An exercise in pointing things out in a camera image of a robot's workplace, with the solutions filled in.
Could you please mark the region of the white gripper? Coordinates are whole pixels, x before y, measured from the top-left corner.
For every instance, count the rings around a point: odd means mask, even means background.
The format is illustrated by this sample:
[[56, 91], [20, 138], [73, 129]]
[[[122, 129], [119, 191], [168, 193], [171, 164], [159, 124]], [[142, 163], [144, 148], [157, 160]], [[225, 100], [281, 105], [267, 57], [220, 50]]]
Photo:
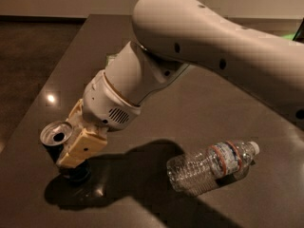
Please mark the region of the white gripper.
[[[89, 123], [99, 127], [108, 127], [110, 131], [125, 129], [141, 113], [139, 106], [134, 106], [115, 92], [100, 70], [85, 88], [83, 99], [79, 99], [66, 118], [67, 121], [82, 113]], [[87, 129], [71, 137], [64, 144], [56, 165], [63, 168], [75, 168], [85, 160], [99, 155], [107, 145], [107, 129]]]

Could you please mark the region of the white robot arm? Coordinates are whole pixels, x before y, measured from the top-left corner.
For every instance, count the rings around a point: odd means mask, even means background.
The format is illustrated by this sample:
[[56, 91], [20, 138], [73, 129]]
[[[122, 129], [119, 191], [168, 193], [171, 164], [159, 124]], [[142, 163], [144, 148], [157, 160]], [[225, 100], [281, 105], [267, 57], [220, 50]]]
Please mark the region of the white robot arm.
[[189, 65], [206, 67], [303, 125], [304, 45], [232, 23], [197, 0], [139, 0], [135, 34], [85, 88], [68, 116], [73, 132], [57, 165], [97, 155], [106, 133], [126, 128], [154, 92]]

